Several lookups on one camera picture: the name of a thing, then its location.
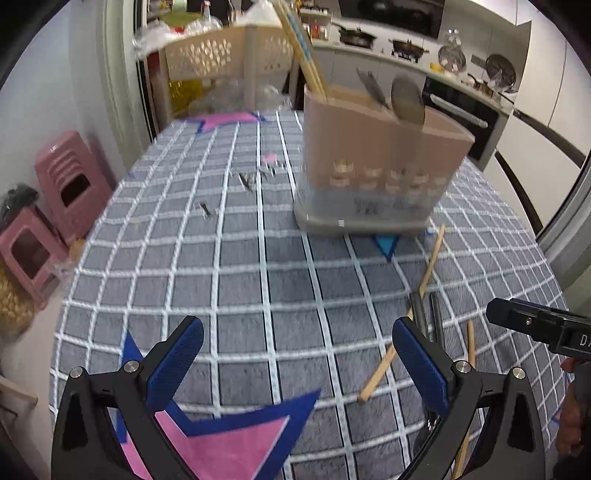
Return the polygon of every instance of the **white cabinet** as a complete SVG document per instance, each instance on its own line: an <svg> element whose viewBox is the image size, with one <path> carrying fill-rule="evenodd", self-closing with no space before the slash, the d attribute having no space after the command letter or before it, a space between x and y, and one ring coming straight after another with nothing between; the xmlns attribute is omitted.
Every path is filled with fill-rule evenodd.
<svg viewBox="0 0 591 480"><path fill-rule="evenodd" d="M372 72L374 76L377 77L379 61L355 53L343 51L336 52L331 83L341 87L365 92L365 87L357 75L357 69L364 72Z"/></svg>
<svg viewBox="0 0 591 480"><path fill-rule="evenodd" d="M491 183L493 188L499 192L501 198L507 202L507 204L511 207L511 209L515 212L515 214L519 217L521 222L528 228L532 235L534 234L534 229L531 227L530 219L527 217L527 214L517 196L513 185L507 178L507 175L501 168L501 165L496 160L494 154L486 164L486 167L483 172L485 178Z"/></svg>
<svg viewBox="0 0 591 480"><path fill-rule="evenodd" d="M314 48L314 57L316 57L316 63L322 73L326 82L332 82L332 70L335 63L335 50L333 48Z"/></svg>
<svg viewBox="0 0 591 480"><path fill-rule="evenodd" d="M541 13L531 21L530 49L515 108L550 123L564 71L566 39Z"/></svg>
<svg viewBox="0 0 591 480"><path fill-rule="evenodd" d="M552 142L511 116L497 150L523 186L543 225L566 200L579 168Z"/></svg>
<svg viewBox="0 0 591 480"><path fill-rule="evenodd" d="M515 25L517 21L517 0L471 0Z"/></svg>
<svg viewBox="0 0 591 480"><path fill-rule="evenodd" d="M530 0L517 0L517 25L533 20L536 15L540 15L540 12Z"/></svg>
<svg viewBox="0 0 591 480"><path fill-rule="evenodd" d="M391 96L392 81L398 75L404 75L409 78L418 87L419 92L423 91L425 80L427 80L427 76L424 73L394 65L389 61L383 61L379 64L378 84L382 88L387 99Z"/></svg>
<svg viewBox="0 0 591 480"><path fill-rule="evenodd" d="M591 76L568 44L562 86L549 127L588 155L591 150Z"/></svg>

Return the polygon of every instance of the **utensil holder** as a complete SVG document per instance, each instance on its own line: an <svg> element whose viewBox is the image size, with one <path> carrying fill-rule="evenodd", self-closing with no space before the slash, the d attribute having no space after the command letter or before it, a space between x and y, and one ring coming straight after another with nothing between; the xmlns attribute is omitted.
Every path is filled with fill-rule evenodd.
<svg viewBox="0 0 591 480"><path fill-rule="evenodd" d="M425 228L474 136L425 107L424 125L400 121L369 95L306 90L304 172L294 211L313 233L416 233Z"/></svg>

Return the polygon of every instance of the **metal screw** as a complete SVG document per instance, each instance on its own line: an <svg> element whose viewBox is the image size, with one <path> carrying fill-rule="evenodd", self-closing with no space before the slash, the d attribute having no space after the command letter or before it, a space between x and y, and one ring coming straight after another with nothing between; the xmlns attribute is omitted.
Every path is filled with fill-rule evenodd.
<svg viewBox="0 0 591 480"><path fill-rule="evenodd" d="M72 378L78 378L79 376L82 375L83 371L84 370L82 367L74 367L72 370L70 370L70 376Z"/></svg>
<svg viewBox="0 0 591 480"><path fill-rule="evenodd" d="M137 360L130 360L123 366L123 370L131 374L139 368L139 362Z"/></svg>
<svg viewBox="0 0 591 480"><path fill-rule="evenodd" d="M467 374L470 370L472 370L472 366L468 362L460 360L456 363L456 369L460 373Z"/></svg>
<svg viewBox="0 0 591 480"><path fill-rule="evenodd" d="M520 367L516 367L513 369L513 376L521 380L522 378L525 378L525 371Z"/></svg>

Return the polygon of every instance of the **pink plastic stool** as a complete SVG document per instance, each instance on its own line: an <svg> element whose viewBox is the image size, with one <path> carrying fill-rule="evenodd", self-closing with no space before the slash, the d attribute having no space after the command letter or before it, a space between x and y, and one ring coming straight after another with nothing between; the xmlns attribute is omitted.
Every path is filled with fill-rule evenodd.
<svg viewBox="0 0 591 480"><path fill-rule="evenodd" d="M2 232L0 254L35 304L44 309L59 283L51 267L67 261L68 252L36 214L35 207L23 208Z"/></svg>
<svg viewBox="0 0 591 480"><path fill-rule="evenodd" d="M42 150L35 170L57 229L71 245L90 231L113 192L78 132Z"/></svg>

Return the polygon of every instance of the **gray checkered tablecloth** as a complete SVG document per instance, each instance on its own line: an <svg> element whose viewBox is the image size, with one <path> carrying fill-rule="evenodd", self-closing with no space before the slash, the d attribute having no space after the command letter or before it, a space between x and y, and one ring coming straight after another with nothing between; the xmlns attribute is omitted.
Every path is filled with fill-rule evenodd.
<svg viewBox="0 0 591 480"><path fill-rule="evenodd" d="M145 353L193 314L206 340L175 397L190 417L243 412L321 388L283 478L395 478L423 424L417 390L397 359L369 402L359 404L356 395L385 353L393 321L406 313L444 223L428 291L439 295L447 352L466 358L466 321L474 320L477 368L525 369L548 447L564 398L560 359L489 324L485 308L495 296L566 306L535 240L481 173L465 161L428 232L401 239L388 263L371 238L298 230L292 193L302 169L303 114L265 117L202 134L195 123L174 122L121 181L63 300L52 415L73 367L117 369L127 329ZM266 180L256 172L268 153L285 169ZM252 192L237 171L256 174ZM480 411L472 444L482 422Z"/></svg>

